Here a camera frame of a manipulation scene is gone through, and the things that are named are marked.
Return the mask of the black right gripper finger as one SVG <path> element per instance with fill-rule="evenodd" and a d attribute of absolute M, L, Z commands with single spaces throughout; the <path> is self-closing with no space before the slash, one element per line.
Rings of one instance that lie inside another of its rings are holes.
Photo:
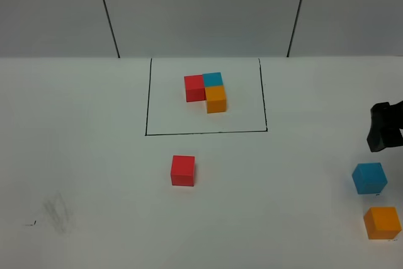
<path fill-rule="evenodd" d="M 372 152 L 385 148 L 402 146 L 402 102 L 391 105 L 389 102 L 372 106 L 371 125 L 367 137 Z"/>

